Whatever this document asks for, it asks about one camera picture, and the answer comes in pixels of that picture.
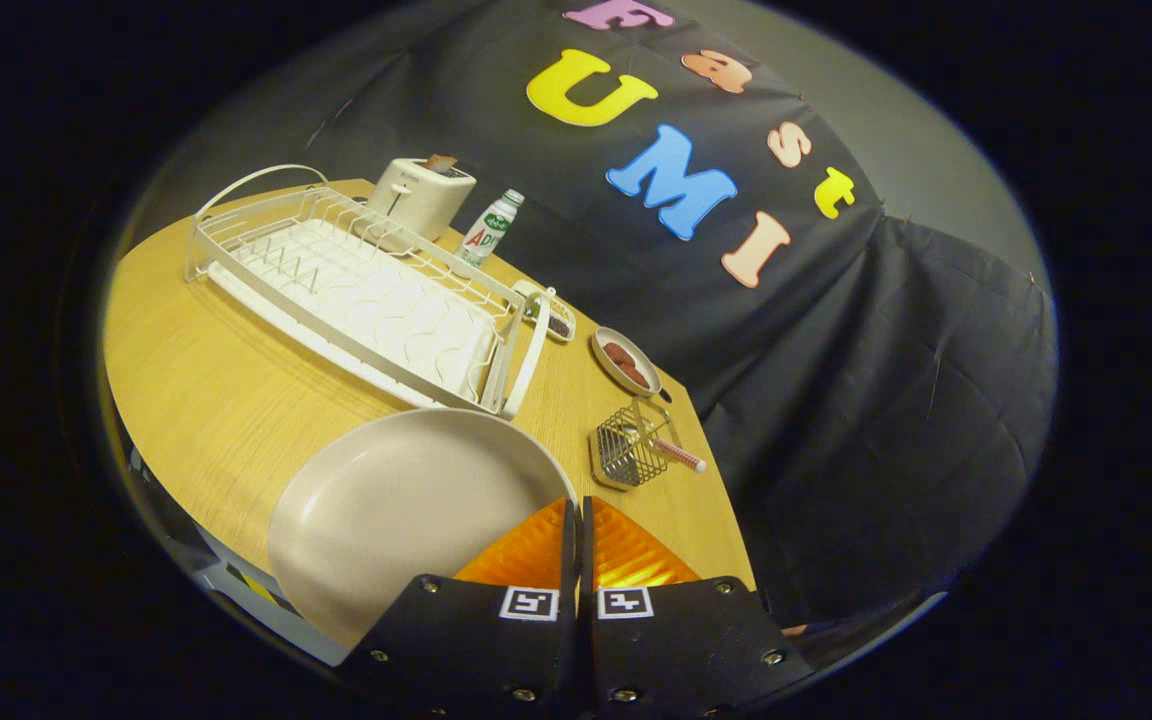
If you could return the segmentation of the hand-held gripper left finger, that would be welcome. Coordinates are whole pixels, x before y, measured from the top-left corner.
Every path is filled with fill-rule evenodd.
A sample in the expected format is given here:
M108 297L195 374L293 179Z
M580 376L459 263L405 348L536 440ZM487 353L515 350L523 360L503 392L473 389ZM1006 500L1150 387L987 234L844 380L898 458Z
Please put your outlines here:
M422 573L338 665L338 679L391 719L570 719L579 628L579 511L541 511L535 555L550 583Z

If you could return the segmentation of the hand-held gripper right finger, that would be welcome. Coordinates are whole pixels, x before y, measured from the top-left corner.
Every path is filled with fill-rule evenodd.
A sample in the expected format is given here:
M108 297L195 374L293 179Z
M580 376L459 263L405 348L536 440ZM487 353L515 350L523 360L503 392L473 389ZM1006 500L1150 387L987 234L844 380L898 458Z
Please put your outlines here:
M736 577L613 588L612 506L582 500L582 687L593 719L741 719L812 679L760 596Z

